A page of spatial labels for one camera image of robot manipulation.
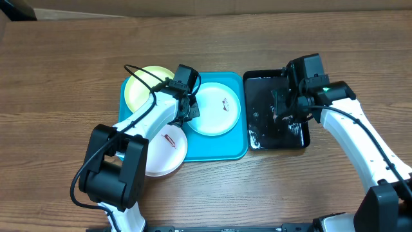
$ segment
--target white arm segment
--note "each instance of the white arm segment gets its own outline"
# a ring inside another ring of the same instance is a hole
[[[157,98],[156,106],[133,128],[128,129],[126,134],[141,135],[150,142],[167,123],[176,118],[178,112],[178,100],[166,93],[157,92],[155,94]],[[132,121],[136,120],[146,112],[152,105],[152,102],[153,96],[150,94],[149,99],[142,107],[124,121],[116,123],[113,127],[116,127],[117,131],[123,130]],[[120,152],[116,152],[116,155],[122,158],[124,157],[124,154]]]
[[[412,173],[412,169],[404,164],[386,145],[366,118],[358,100],[341,99],[333,101],[330,107],[340,109],[360,119],[372,132],[402,178],[405,180],[410,178],[409,173]],[[355,166],[365,192],[370,187],[377,186],[379,180],[385,179],[389,183],[398,181],[392,171],[387,169],[388,165],[372,140],[358,124],[354,124],[351,119],[340,113],[326,109],[322,110],[321,123],[335,137],[351,163]]]

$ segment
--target white disc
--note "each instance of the white disc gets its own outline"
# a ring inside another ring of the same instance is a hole
[[[187,153],[187,139],[182,129],[165,125],[149,143],[146,175],[160,177],[177,169]]]
[[[188,125],[202,135],[222,135],[230,131],[239,120],[239,98],[224,84],[201,84],[196,100],[200,116],[189,121]]]

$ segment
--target wood grain surface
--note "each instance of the wood grain surface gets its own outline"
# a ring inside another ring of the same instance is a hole
[[[0,45],[0,230],[83,231],[103,212],[70,201],[92,129],[117,122],[123,64],[199,72],[280,68],[319,52],[392,150],[412,165],[412,12],[8,23]],[[310,123],[305,150],[248,151],[146,179],[149,224],[265,226],[354,212],[364,190],[334,138]],[[89,202],[79,191],[77,197]]]

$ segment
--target red logo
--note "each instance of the red logo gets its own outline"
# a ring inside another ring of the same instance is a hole
[[[172,146],[172,148],[175,148],[175,149],[177,149],[176,148],[176,143],[174,143],[174,141],[172,140],[172,138],[170,138],[170,136],[168,135],[168,134],[166,134],[166,135],[161,135],[163,138],[165,138],[165,140],[167,141],[167,142],[169,142],[169,144],[170,144],[170,146]]]
[[[227,102],[226,97],[224,98],[224,100],[222,101],[223,103],[223,110],[224,111],[229,111],[229,103]]]

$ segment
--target blue surface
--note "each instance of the blue surface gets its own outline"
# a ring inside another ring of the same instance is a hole
[[[235,127],[218,136],[200,135],[185,123],[182,130],[186,134],[188,148],[184,162],[240,159],[248,150],[245,92],[242,78],[233,72],[200,73],[200,75],[202,83],[222,83],[236,93],[240,101],[240,118]],[[127,79],[123,82],[120,92],[119,122],[131,115],[131,111],[124,100],[126,82]]]

